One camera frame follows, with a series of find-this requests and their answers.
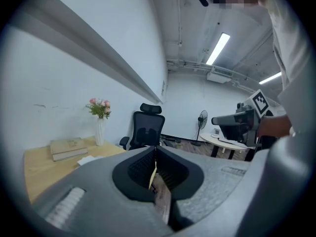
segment white shirt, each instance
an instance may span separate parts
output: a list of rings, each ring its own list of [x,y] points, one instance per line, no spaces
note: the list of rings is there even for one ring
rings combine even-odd
[[[315,64],[313,46],[300,19],[286,0],[266,0],[273,27],[274,52],[285,89],[308,65]]]
[[[313,45],[286,0],[265,0],[260,4],[267,8],[272,21],[273,48],[283,84],[283,92],[278,98],[293,125],[290,134],[294,134],[294,130],[311,130],[316,113],[311,99],[311,89],[315,84],[312,78],[316,70]]]

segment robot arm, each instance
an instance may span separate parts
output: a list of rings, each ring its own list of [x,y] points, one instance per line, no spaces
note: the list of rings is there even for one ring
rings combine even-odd
[[[213,125],[219,125],[228,140],[235,140],[247,147],[258,147],[257,131],[264,113],[269,109],[261,90],[256,91],[243,103],[237,104],[235,114],[212,118]]]

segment flower vase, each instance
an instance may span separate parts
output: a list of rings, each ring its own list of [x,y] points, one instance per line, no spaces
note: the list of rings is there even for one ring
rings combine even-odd
[[[104,134],[104,119],[98,118],[97,127],[95,131],[95,143],[97,144],[97,146],[103,145],[103,142],[104,142],[103,134]]]

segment ceiling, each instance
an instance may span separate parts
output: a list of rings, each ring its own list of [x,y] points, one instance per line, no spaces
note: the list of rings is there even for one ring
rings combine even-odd
[[[259,81],[280,71],[265,8],[222,9],[216,4],[203,7],[198,0],[179,1],[154,0],[171,73],[206,74],[205,63],[222,33],[231,37],[213,65],[236,72],[234,80],[240,84],[256,90]],[[281,78],[260,87],[277,96]]]

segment book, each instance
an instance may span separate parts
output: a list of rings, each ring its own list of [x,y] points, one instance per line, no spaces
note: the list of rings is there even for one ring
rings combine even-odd
[[[84,141],[81,138],[70,140],[56,140],[50,143],[50,152],[53,160],[63,160],[69,157],[88,153]]]

